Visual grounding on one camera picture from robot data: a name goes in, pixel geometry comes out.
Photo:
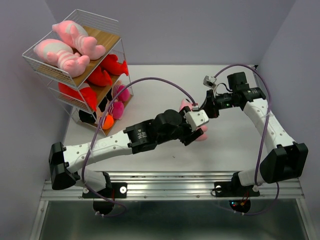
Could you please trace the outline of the boy doll pink hat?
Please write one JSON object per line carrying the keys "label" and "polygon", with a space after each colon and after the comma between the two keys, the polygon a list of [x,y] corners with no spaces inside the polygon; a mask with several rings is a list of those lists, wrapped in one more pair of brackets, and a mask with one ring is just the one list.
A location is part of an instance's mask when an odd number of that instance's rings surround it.
{"label": "boy doll pink hat", "polygon": [[115,84],[107,93],[106,98],[111,101],[116,99],[118,102],[126,102],[129,100],[130,91],[123,84]]}
{"label": "boy doll pink hat", "polygon": [[[104,98],[101,103],[98,105],[101,112],[104,112],[106,107],[108,107],[110,101]],[[120,120],[124,114],[124,104],[121,101],[115,101],[107,110],[107,114],[111,115],[114,119]]]}

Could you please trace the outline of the boy doll black hair orange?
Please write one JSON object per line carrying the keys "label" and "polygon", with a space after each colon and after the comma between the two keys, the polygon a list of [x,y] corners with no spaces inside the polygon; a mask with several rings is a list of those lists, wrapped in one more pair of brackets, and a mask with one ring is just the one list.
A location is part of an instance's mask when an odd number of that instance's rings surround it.
{"label": "boy doll black hair orange", "polygon": [[102,123],[100,127],[103,130],[108,130],[114,125],[114,118],[110,114],[107,114],[105,117],[103,117],[103,113],[101,112],[98,113],[97,120],[95,123],[98,125],[101,119],[102,119]]}

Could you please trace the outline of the red shark plush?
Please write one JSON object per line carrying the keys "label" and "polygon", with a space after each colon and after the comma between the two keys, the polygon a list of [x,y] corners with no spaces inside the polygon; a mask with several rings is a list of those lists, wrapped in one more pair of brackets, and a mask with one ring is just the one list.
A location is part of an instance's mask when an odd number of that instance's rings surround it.
{"label": "red shark plush", "polygon": [[127,62],[124,60],[122,63],[118,62],[116,54],[108,54],[100,63],[100,66],[107,70],[110,74],[120,76],[125,74],[129,75]]}
{"label": "red shark plush", "polygon": [[85,101],[87,105],[95,112],[97,110],[97,94],[85,81],[78,90],[75,90],[64,83],[58,83],[58,89],[61,93],[74,99]]}

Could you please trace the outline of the red whale plush back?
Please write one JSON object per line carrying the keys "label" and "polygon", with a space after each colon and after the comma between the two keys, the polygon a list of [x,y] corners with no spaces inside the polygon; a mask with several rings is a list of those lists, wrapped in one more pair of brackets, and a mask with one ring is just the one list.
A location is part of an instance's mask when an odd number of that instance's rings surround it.
{"label": "red whale plush back", "polygon": [[113,82],[109,73],[98,66],[87,78],[87,82],[99,87],[112,86]]}

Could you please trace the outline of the pink frog plush striped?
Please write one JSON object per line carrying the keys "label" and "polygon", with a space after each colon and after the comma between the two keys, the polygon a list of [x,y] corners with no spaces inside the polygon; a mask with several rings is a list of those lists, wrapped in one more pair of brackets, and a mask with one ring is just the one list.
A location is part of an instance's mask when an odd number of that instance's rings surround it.
{"label": "pink frog plush striped", "polygon": [[75,54],[66,43],[53,38],[42,40],[33,52],[44,62],[67,72],[72,78],[82,75],[90,63],[87,55]]}

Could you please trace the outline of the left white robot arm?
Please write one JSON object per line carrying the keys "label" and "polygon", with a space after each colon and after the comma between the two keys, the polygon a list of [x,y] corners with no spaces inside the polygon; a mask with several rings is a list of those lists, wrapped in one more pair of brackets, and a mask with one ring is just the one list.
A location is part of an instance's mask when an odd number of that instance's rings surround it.
{"label": "left white robot arm", "polygon": [[49,168],[53,190],[82,186],[106,197],[111,193],[111,181],[106,173],[86,169],[87,165],[113,157],[152,151],[168,141],[179,140],[185,146],[201,135],[202,126],[209,122],[204,110],[181,111],[168,109],[149,119],[125,128],[94,143],[64,146],[61,142],[51,146]]}

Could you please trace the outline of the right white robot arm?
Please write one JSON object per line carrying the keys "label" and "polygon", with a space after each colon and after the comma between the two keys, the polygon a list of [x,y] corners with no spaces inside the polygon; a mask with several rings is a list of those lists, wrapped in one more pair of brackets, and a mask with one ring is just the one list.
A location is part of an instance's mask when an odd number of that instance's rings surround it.
{"label": "right white robot arm", "polygon": [[228,75],[227,81],[227,92],[217,94],[216,79],[209,76],[204,78],[203,84],[210,89],[206,92],[202,110],[213,119],[219,116],[221,110],[241,108],[261,135],[267,156],[255,168],[234,173],[230,181],[215,182],[212,195],[258,197],[258,186],[263,183],[272,184],[299,178],[309,152],[307,146],[296,142],[284,130],[268,109],[266,95],[259,87],[249,86],[244,72]]}

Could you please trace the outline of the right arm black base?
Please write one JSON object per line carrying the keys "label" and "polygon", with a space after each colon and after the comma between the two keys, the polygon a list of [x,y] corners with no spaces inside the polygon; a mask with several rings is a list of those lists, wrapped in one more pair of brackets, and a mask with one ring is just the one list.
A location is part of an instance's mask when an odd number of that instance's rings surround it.
{"label": "right arm black base", "polygon": [[229,206],[236,213],[247,214],[251,208],[251,197],[259,197],[259,190],[254,191],[253,185],[242,186],[239,172],[232,175],[230,181],[216,181],[210,194],[217,198],[231,198]]}

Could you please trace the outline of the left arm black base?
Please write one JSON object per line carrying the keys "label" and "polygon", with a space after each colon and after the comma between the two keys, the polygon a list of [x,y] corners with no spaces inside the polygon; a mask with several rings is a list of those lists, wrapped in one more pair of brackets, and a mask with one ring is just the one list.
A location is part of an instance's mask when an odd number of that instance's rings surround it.
{"label": "left arm black base", "polygon": [[126,182],[112,182],[106,172],[92,172],[86,178],[82,189],[84,199],[93,199],[93,210],[103,218],[118,217],[127,211],[127,207],[116,201],[127,197]]}

